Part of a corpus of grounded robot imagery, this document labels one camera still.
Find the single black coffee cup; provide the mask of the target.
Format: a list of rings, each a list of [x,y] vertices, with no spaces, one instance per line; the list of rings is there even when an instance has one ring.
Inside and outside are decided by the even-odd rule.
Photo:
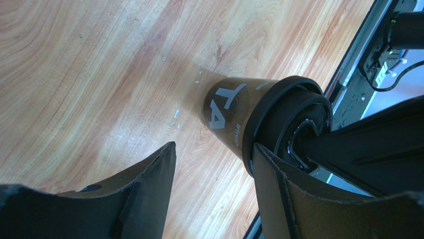
[[[277,82],[267,79],[225,78],[214,84],[205,97],[205,125],[240,159],[247,122],[258,102]]]

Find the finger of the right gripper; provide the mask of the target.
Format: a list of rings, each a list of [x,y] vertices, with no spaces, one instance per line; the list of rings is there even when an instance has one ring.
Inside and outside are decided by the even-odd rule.
[[[307,159],[375,197],[424,189],[424,98],[304,139]]]

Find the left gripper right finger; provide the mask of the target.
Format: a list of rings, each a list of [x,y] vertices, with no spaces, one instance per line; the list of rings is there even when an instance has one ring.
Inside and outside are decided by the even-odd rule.
[[[367,197],[326,184],[256,143],[253,177],[267,239],[421,239],[424,195]]]

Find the black plastic cup lid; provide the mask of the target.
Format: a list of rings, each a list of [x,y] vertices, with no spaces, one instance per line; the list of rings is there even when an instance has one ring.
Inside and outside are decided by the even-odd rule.
[[[295,152],[298,139],[310,139],[332,128],[333,110],[319,84],[290,76],[274,84],[258,101],[244,128],[242,159],[253,175],[253,146],[259,143],[306,173],[318,166]]]

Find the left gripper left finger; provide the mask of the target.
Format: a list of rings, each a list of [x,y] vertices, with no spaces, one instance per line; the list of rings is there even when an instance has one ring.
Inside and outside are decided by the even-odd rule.
[[[81,191],[0,187],[3,239],[160,239],[176,166],[176,144]]]

